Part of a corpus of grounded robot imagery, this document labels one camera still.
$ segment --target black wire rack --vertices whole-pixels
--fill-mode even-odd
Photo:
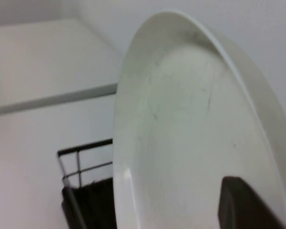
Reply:
[[[57,152],[64,185],[61,206],[70,229],[116,229],[112,177],[89,185],[82,185],[82,173],[109,166],[112,161],[82,169],[80,160],[81,151],[111,144],[112,139],[106,139]],[[77,171],[67,174],[61,157],[69,154],[76,154]],[[69,177],[76,175],[79,187],[72,187]]]

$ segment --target scratch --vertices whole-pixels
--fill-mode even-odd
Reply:
[[[211,86],[211,92],[210,92],[210,96],[208,100],[208,107],[207,107],[206,115],[208,115],[210,111],[210,105],[211,105],[212,94],[213,94],[213,85],[214,85],[214,78],[212,79],[212,86]]]

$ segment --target white plate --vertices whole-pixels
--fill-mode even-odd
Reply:
[[[161,12],[136,33],[118,86],[118,228],[219,228],[224,176],[286,225],[286,118],[261,72],[222,35]]]

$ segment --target white countertop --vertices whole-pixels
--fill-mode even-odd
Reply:
[[[79,21],[0,27],[0,109],[118,82],[121,57]]]

